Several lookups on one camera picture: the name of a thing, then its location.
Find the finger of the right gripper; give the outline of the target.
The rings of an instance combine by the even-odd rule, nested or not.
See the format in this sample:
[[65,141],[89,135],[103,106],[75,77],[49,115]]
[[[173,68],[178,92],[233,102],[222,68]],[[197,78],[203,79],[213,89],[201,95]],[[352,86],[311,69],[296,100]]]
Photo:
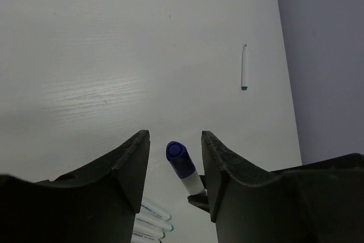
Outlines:
[[198,193],[197,195],[189,195],[188,203],[190,205],[210,214],[205,175],[199,175],[199,177],[201,179],[202,185],[204,186],[204,191],[202,193]]

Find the dark green pen body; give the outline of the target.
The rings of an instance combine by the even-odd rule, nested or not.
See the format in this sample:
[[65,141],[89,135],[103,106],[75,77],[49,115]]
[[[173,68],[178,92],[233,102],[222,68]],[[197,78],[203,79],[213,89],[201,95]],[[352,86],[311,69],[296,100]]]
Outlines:
[[249,68],[249,52],[247,44],[243,46],[242,50],[242,69],[241,69],[241,89],[248,89],[248,68]]

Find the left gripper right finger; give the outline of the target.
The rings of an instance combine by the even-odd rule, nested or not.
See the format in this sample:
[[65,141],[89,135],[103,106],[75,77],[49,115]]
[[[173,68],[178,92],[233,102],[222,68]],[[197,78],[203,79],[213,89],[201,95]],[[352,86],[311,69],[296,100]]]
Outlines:
[[363,155],[266,171],[201,135],[219,242],[362,242]]

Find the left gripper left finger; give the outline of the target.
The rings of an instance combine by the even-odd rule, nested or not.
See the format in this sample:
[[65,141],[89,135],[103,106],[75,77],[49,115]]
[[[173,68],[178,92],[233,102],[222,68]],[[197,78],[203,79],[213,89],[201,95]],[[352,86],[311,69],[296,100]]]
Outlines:
[[130,242],[140,211],[150,134],[55,180],[1,176],[2,242]]

